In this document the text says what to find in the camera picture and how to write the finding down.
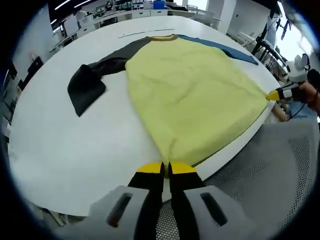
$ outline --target gray mesh fabric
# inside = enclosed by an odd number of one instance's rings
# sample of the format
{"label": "gray mesh fabric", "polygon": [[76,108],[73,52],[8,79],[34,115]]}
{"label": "gray mesh fabric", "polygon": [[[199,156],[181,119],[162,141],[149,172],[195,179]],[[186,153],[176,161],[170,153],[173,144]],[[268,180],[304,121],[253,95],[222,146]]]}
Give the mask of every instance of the gray mesh fabric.
{"label": "gray mesh fabric", "polygon": [[[236,199],[258,225],[280,230],[313,187],[318,146],[316,121],[293,119],[263,125],[229,163],[204,183]],[[162,205],[156,231],[157,239],[179,239],[170,200]]]}

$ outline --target blue fabric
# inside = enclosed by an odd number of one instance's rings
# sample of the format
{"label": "blue fabric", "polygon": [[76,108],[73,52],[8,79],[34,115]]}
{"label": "blue fabric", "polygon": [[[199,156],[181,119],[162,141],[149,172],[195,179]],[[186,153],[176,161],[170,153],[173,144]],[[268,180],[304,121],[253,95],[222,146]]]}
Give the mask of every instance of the blue fabric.
{"label": "blue fabric", "polygon": [[200,43],[209,47],[214,47],[221,49],[228,57],[233,58],[233,59],[239,59],[242,61],[246,61],[255,65],[258,65],[257,61],[254,60],[252,56],[249,56],[241,51],[235,50],[234,48],[231,48],[229,46],[222,45],[220,43],[216,43],[214,41],[208,41],[204,39],[200,39],[198,37],[190,37],[186,35],[178,35],[179,38],[189,40],[192,42]]}
{"label": "blue fabric", "polygon": [[[289,113],[290,117],[295,115],[304,104],[299,101],[292,101],[289,104]],[[301,109],[301,111],[293,117],[293,119],[303,119],[303,118],[317,118],[318,114],[308,107],[307,104]]]}

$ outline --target black cloth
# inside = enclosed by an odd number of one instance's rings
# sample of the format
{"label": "black cloth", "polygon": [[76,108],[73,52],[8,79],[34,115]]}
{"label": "black cloth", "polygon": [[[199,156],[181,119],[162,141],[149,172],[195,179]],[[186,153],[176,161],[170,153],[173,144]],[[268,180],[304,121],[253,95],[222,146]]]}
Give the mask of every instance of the black cloth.
{"label": "black cloth", "polygon": [[100,81],[100,78],[87,65],[81,65],[72,76],[67,91],[75,113],[79,117],[106,91],[106,86]]}
{"label": "black cloth", "polygon": [[133,41],[100,61],[81,65],[67,87],[75,113],[79,117],[106,91],[106,86],[101,81],[102,76],[126,70],[126,62],[150,41],[148,37]]}

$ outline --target round table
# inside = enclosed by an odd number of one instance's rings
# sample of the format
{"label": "round table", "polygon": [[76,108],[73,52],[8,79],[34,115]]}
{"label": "round table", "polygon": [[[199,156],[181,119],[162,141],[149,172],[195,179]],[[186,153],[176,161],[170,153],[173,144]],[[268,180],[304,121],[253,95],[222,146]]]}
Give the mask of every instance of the round table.
{"label": "round table", "polygon": [[[13,115],[10,168],[26,199],[51,211],[87,216],[92,203],[116,186],[127,185],[137,168],[161,159],[131,104],[124,71],[102,78],[108,91],[81,117],[75,113],[67,86],[80,65],[96,62],[145,36],[170,34],[198,37],[250,54],[215,29],[180,16],[122,21],[70,43],[34,75]],[[279,86],[261,63],[234,62],[266,93]],[[246,132],[196,167],[202,179],[247,144],[273,105],[270,102]],[[164,186],[166,200],[170,198],[168,182]]]}

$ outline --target fabric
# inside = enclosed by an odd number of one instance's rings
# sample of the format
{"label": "fabric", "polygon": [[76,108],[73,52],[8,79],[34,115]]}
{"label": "fabric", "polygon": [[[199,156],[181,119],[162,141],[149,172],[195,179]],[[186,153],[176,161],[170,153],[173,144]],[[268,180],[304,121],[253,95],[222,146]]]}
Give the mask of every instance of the fabric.
{"label": "fabric", "polygon": [[293,117],[293,119],[303,119],[303,118],[317,119],[317,117],[318,117],[318,114],[314,110],[309,108],[307,104],[304,105],[302,102],[299,102],[299,101],[290,102],[290,104],[289,104],[289,115],[290,116],[295,115]]}
{"label": "fabric", "polygon": [[241,51],[238,51],[236,49],[233,49],[229,46],[225,46],[222,45],[220,43],[216,43],[213,41],[208,41],[208,40],[204,40],[198,37],[189,37],[189,36],[185,36],[185,35],[179,35],[179,38],[185,39],[185,40],[189,40],[189,41],[193,41],[196,43],[200,43],[206,46],[210,46],[210,47],[215,47],[218,49],[221,49],[227,56],[229,56],[230,58],[233,59],[240,59],[242,61],[246,61],[255,65],[258,65],[257,61],[252,57],[249,56]]}
{"label": "fabric", "polygon": [[72,94],[77,81],[90,86],[90,70],[94,79],[126,70],[132,104],[162,161],[194,166],[240,136],[268,104],[266,94],[229,57],[256,64],[244,53],[203,39],[145,37],[88,65],[84,75],[80,68],[68,92],[80,116],[93,98]]}

